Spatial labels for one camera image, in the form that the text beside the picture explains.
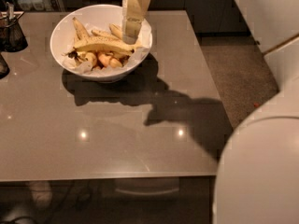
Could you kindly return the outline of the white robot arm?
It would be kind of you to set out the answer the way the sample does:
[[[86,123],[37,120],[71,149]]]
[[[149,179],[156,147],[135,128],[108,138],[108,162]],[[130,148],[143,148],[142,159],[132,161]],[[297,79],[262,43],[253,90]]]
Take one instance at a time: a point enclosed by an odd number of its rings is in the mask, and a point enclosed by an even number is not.
[[[235,0],[278,93],[221,153],[213,224],[299,224],[299,0]]]

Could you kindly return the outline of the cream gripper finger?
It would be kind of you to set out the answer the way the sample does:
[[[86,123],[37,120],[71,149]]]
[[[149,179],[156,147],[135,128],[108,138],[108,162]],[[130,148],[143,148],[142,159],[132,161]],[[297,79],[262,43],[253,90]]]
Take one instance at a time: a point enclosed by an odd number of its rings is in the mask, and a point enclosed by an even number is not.
[[[129,21],[142,22],[146,16],[150,0],[126,0],[125,17]]]
[[[129,21],[125,17],[125,12],[126,12],[126,0],[122,0],[122,35],[126,38],[131,38],[134,41],[136,41],[138,39],[142,22]]]

